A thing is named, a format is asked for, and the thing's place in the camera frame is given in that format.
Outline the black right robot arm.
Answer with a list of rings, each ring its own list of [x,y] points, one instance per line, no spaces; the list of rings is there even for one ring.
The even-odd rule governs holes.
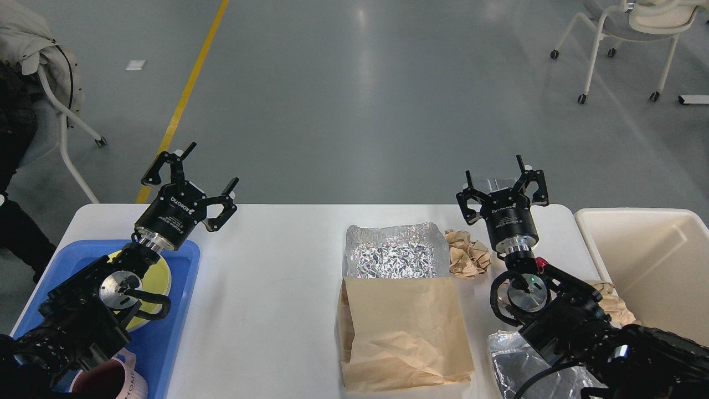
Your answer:
[[[582,366],[601,383],[583,388],[583,398],[706,398],[706,346],[658,328],[616,328],[599,305],[600,292],[534,255],[539,236],[530,210],[549,204],[546,180],[542,170],[516,158],[521,176],[511,187],[477,190],[466,170],[467,185],[456,194],[466,224],[484,220],[506,266],[490,287],[494,315],[519,328],[548,364],[516,397],[546,376]]]

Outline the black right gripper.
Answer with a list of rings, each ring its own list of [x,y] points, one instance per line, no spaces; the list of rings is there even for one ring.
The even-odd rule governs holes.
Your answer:
[[[521,176],[512,190],[499,190],[488,195],[474,187],[471,172],[464,172],[466,186],[456,193],[461,214],[468,225],[473,225],[481,218],[485,219],[490,242],[496,253],[511,253],[512,247],[530,250],[539,241],[531,206],[548,206],[549,195],[543,170],[527,167],[521,155],[516,156]],[[534,184],[536,190],[527,196],[527,190]],[[470,206],[474,201],[480,205],[476,211]]]

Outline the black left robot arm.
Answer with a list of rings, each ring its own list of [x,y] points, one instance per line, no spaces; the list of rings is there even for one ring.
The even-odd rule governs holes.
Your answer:
[[[135,222],[131,241],[110,258],[101,256],[48,293],[39,306],[42,323],[20,338],[2,335],[2,397],[59,398],[54,388],[71,370],[91,371],[130,341],[134,318],[162,320],[171,301],[143,289],[142,280],[163,250],[178,250],[198,223],[220,230],[237,211],[233,178],[218,196],[208,197],[185,179],[185,151],[162,151],[141,179],[160,185],[160,170],[170,166],[170,182]]]

